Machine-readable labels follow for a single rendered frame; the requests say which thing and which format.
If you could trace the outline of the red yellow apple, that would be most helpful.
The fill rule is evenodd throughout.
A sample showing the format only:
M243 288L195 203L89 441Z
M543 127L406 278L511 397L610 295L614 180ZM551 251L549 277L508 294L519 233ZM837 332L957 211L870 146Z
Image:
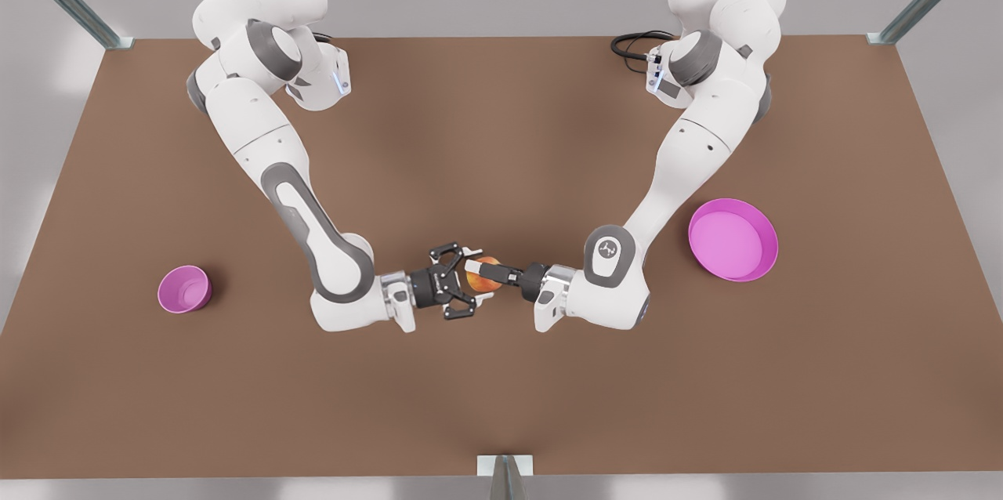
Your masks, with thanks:
M479 258L476 258L476 261L477 262L487 262L487 263L490 263L490 264L499 264L499 261L497 259L495 259L495 257L491 257L491 256L487 256L487 255L484 255L484 256L481 256ZM467 284L475 292L480 292L480 293L495 292L495 290L498 290L499 288L501 288L501 283L499 283L497 281L494 281L494 280L491 280L491 279L488 279L488 278L485 278L483 276L480 276L479 274L476 274L476 273L474 273L472 271L469 271L469 270L466 271L465 277L466 277Z

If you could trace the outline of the pink plate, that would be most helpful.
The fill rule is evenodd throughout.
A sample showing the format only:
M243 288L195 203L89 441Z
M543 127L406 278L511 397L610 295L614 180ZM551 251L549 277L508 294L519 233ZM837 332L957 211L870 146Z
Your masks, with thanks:
M762 278L780 254L780 238L770 218L734 197L702 204L690 218L687 236L698 263L732 282Z

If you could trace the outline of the small pink bowl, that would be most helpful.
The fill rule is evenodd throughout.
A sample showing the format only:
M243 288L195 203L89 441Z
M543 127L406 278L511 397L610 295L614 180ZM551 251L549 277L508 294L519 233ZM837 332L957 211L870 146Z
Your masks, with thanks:
M157 292L161 308L175 314L200 310L211 297L210 277L195 265L183 265L169 271Z

